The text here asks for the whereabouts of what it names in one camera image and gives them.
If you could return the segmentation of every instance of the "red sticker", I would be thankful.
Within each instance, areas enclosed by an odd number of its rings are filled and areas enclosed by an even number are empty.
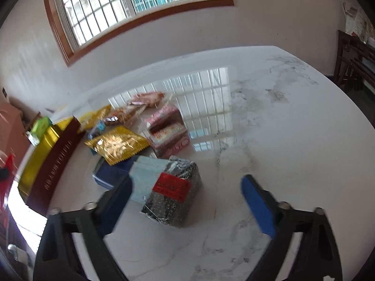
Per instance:
[[[185,201],[190,187],[191,183],[189,181],[162,173],[152,190],[182,203]]]

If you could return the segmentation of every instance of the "green object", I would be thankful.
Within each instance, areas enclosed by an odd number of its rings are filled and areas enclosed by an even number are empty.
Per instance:
[[[29,140],[34,146],[39,144],[39,141],[42,139],[44,133],[46,133],[47,129],[51,125],[52,125],[52,121],[47,116],[35,122],[29,134]]]

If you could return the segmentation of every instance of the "wooden window frame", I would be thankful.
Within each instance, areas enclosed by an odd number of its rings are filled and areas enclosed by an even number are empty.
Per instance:
[[[138,18],[135,17],[133,20],[119,25],[117,28],[109,31],[108,33],[104,33],[99,38],[87,44],[84,44],[82,47],[78,47],[78,49],[76,50],[73,50],[71,48],[65,30],[61,23],[59,13],[55,4],[55,0],[44,0],[44,6],[57,45],[59,46],[65,63],[67,64],[67,66],[70,66],[73,63],[75,63],[78,59],[82,58],[84,55],[88,54],[90,51],[97,48],[104,42],[107,42],[108,40],[120,35],[121,33],[125,33],[126,31],[129,31],[144,23],[190,10],[197,10],[209,7],[234,6],[234,2],[233,0],[199,0],[184,4],[172,5],[168,8],[155,10],[151,13],[145,14]]]

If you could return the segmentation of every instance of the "dark floor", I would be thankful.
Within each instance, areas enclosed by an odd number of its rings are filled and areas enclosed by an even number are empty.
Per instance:
[[[360,91],[350,90],[346,94],[375,127],[375,95],[365,86]]]

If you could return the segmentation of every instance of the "window frame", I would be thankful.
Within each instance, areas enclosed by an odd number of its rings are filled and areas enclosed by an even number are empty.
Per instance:
[[[193,0],[183,4],[166,3],[163,5],[158,5],[157,9],[147,9],[143,11],[141,15],[137,15],[130,20],[126,20],[123,23],[118,23],[112,27],[109,27],[107,32],[103,34],[100,33],[99,35],[95,36],[93,40],[90,40],[77,48],[72,48],[71,46],[71,43],[75,43],[75,38],[71,34],[71,30],[67,26],[67,23],[64,23],[66,21],[65,18],[61,18],[61,14],[64,10],[60,1],[44,0],[44,6],[46,9],[48,22],[51,26],[52,33],[61,54],[63,55],[63,59],[67,66],[70,66],[101,44],[144,23],[190,10],[209,7],[234,6],[234,2],[233,0]]]

